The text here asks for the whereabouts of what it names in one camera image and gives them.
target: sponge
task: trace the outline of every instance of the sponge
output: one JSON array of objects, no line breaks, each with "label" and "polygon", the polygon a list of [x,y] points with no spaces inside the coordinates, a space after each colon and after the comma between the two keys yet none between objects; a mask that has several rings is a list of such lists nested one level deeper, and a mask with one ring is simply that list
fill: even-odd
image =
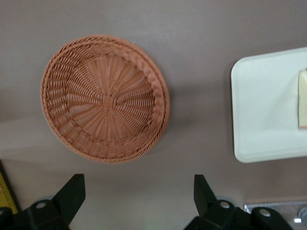
[{"label": "sponge", "polygon": [[307,129],[307,69],[298,77],[298,122],[300,128]]}]

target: white tray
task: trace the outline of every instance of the white tray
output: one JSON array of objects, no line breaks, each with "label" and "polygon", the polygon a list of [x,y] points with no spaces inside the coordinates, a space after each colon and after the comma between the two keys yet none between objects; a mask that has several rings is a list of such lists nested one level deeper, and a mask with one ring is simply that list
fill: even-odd
[{"label": "white tray", "polygon": [[241,162],[307,156],[298,128],[298,74],[307,47],[245,57],[231,72],[234,147]]}]

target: woven basket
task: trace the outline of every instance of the woven basket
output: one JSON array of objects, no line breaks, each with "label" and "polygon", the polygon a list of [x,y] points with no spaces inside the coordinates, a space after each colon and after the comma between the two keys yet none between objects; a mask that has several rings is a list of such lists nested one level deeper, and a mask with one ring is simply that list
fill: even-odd
[{"label": "woven basket", "polygon": [[81,156],[121,163],[148,152],[169,118],[169,93],[155,63],[120,38],[91,35],[63,46],[41,86],[44,115]]}]

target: wicker basket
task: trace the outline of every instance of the wicker basket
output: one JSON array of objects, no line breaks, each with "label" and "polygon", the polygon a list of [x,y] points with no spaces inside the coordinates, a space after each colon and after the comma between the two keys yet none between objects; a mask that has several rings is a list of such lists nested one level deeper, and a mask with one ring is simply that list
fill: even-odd
[{"label": "wicker basket", "polygon": [[108,35],[62,47],[41,86],[44,115],[57,137],[81,156],[121,163],[148,152],[169,118],[169,93],[140,48]]}]

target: metal screw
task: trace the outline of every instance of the metal screw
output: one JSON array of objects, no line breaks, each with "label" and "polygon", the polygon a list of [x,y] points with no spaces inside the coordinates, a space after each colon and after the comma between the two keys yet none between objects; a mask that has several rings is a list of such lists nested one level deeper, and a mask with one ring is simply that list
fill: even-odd
[{"label": "metal screw", "polygon": [[220,206],[222,206],[223,208],[230,208],[230,205],[226,201],[221,201]]},{"label": "metal screw", "polygon": [[270,217],[271,216],[270,212],[268,210],[266,210],[266,209],[263,209],[263,208],[259,209],[259,213],[261,215],[263,215],[264,217]]},{"label": "metal screw", "polygon": [[45,202],[40,202],[36,205],[36,208],[43,208],[46,206],[46,203]]}]

